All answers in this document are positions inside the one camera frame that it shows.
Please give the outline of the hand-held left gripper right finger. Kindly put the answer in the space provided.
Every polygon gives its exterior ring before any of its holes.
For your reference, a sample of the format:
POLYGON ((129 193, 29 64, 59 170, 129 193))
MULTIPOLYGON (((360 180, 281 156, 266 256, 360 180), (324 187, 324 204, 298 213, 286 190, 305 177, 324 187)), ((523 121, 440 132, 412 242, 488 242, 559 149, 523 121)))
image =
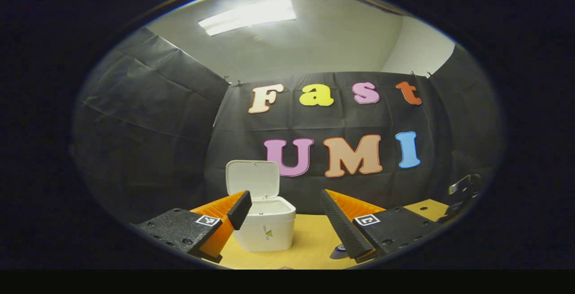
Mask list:
POLYGON ((443 218, 443 204, 431 199, 385 209, 325 189, 320 206, 347 255, 358 264, 423 243, 437 233, 443 218))

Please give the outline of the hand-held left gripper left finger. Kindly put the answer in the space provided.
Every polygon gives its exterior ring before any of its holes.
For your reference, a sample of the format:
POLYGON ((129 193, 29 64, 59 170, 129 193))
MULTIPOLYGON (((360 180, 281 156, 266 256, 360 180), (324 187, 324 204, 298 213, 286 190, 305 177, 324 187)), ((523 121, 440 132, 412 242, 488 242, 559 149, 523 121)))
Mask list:
POLYGON ((251 194, 243 190, 191 210, 173 208, 134 226, 187 255, 219 263, 222 249, 240 230, 251 207, 251 194))

